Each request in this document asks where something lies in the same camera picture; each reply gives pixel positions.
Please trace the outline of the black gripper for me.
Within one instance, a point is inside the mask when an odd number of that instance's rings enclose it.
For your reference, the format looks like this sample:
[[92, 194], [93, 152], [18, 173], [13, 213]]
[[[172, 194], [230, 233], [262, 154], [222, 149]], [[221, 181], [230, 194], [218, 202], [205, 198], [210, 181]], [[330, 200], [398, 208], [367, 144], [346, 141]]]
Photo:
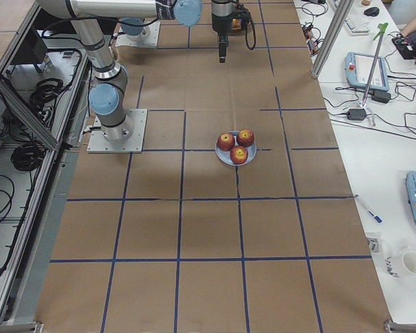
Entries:
[[[234, 17], [234, 4], [232, 1], [211, 1], [211, 26], [218, 34], [228, 34], [232, 29]], [[219, 63], [225, 63], [228, 48], [228, 37], [218, 35]]]

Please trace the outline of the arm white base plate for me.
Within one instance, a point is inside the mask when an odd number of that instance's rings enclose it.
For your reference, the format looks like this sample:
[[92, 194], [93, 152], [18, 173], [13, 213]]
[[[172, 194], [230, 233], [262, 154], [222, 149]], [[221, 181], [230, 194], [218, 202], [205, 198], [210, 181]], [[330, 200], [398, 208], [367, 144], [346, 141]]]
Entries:
[[146, 35], [129, 36], [121, 28], [117, 33], [115, 46], [131, 46], [137, 48], [156, 48], [159, 39], [160, 22], [151, 22]]
[[126, 110], [125, 121], [108, 128], [96, 116], [87, 145], [88, 153], [141, 153], [147, 123], [147, 109]]

